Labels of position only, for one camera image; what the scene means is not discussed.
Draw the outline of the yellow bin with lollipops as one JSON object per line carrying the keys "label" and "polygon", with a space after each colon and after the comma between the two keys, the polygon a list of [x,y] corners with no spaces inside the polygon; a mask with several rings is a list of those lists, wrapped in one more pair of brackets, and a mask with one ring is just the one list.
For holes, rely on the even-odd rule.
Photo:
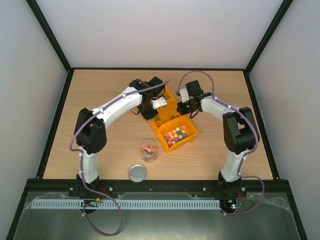
{"label": "yellow bin with lollipops", "polygon": [[167,106],[173,106],[176,103],[176,99],[168,87],[165,88],[165,91],[162,97],[166,100]]}

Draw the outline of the yellow bin with star candies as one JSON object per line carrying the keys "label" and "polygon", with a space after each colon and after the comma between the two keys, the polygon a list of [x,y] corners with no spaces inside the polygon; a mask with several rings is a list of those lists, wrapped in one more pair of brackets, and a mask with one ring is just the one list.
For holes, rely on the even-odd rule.
{"label": "yellow bin with star candies", "polygon": [[191,143],[199,134],[188,116],[179,116],[153,128],[166,153]]}

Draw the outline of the clear glass jar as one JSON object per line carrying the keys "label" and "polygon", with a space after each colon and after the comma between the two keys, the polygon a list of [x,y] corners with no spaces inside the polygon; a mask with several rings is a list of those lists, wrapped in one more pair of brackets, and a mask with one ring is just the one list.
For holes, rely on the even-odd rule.
{"label": "clear glass jar", "polygon": [[147,163],[152,163],[158,158],[158,144],[153,139],[143,140],[139,151],[141,158]]}

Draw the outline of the round metal jar lid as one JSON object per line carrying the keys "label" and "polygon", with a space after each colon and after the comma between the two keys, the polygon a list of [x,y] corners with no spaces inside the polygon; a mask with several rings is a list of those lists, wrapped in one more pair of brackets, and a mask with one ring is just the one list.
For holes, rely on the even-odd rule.
{"label": "round metal jar lid", "polygon": [[147,174],[148,174],[147,169],[142,164],[135,164],[131,166],[128,171],[128,176],[130,180],[134,183],[139,183],[145,180],[147,177]]}

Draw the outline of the yellow bin with popsicle candies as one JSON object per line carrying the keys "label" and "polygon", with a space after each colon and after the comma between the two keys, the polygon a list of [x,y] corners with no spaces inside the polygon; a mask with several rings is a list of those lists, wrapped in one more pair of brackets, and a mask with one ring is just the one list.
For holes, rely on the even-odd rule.
{"label": "yellow bin with popsicle candies", "polygon": [[153,121],[149,122],[155,133],[160,129],[161,125],[181,116],[177,111],[178,102],[175,99],[169,99],[167,102],[167,106],[157,109],[158,115],[154,117]]}

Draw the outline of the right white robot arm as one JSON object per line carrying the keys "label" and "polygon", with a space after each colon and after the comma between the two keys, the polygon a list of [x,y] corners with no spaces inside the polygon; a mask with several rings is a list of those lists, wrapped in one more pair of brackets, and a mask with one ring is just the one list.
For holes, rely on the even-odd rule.
{"label": "right white robot arm", "polygon": [[241,188],[241,172],[245,160],[254,152],[260,137],[253,112],[249,107],[232,106],[211,92],[205,93],[197,80],[179,87],[176,94],[181,97],[177,111],[181,115],[205,112],[222,121],[223,139],[228,149],[224,167],[218,174],[217,191],[229,196]]}

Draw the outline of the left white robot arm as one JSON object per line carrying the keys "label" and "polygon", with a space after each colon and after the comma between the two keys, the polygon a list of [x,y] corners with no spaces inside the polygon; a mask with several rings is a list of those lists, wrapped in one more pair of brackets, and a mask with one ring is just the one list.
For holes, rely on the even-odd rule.
{"label": "left white robot arm", "polygon": [[83,108],[79,112],[69,150],[78,152],[80,156],[77,175],[84,189],[95,194],[100,193],[90,188],[90,184],[99,177],[99,152],[107,144],[108,127],[135,107],[146,121],[155,118],[159,114],[158,109],[168,104],[162,97],[168,83],[156,76],[148,82],[135,79],[109,102],[93,110]]}

